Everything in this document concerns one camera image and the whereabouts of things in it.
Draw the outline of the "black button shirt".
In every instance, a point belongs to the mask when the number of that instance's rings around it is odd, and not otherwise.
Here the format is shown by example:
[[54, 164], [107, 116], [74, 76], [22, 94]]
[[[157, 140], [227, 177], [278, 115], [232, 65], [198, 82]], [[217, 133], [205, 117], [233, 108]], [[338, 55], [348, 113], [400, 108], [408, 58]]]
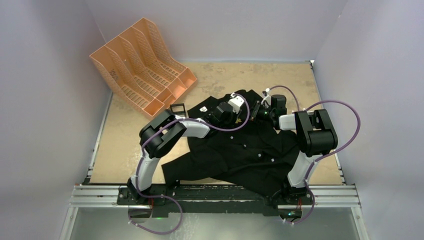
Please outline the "black button shirt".
[[165, 184], [212, 178], [271, 197], [281, 189], [300, 153], [296, 134], [276, 132], [267, 121], [249, 121], [233, 132], [189, 137], [189, 152], [162, 164]]

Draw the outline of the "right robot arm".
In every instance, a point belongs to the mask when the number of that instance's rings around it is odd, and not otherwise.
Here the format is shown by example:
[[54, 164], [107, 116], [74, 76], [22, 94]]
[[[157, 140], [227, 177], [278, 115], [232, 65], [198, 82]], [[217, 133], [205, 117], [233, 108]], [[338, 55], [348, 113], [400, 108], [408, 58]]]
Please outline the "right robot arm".
[[338, 136], [327, 110], [298, 110], [288, 114], [286, 101], [282, 94], [267, 95], [254, 103], [249, 118], [254, 122], [270, 122], [275, 130], [295, 130], [299, 153], [280, 191], [282, 200], [292, 204], [307, 194], [317, 159], [338, 146]]

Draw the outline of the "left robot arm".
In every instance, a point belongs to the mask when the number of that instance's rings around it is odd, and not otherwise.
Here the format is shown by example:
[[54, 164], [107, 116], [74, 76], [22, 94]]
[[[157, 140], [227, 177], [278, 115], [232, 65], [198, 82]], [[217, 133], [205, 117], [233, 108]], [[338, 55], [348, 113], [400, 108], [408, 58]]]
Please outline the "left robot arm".
[[149, 199], [149, 188], [153, 175], [162, 157], [167, 155], [182, 137], [206, 139], [216, 132], [234, 132], [242, 128], [225, 129], [231, 126], [247, 103], [240, 96], [220, 103], [214, 111], [204, 117], [189, 118], [164, 110], [151, 120], [139, 133], [140, 160], [135, 173], [128, 179], [128, 198], [142, 205]]

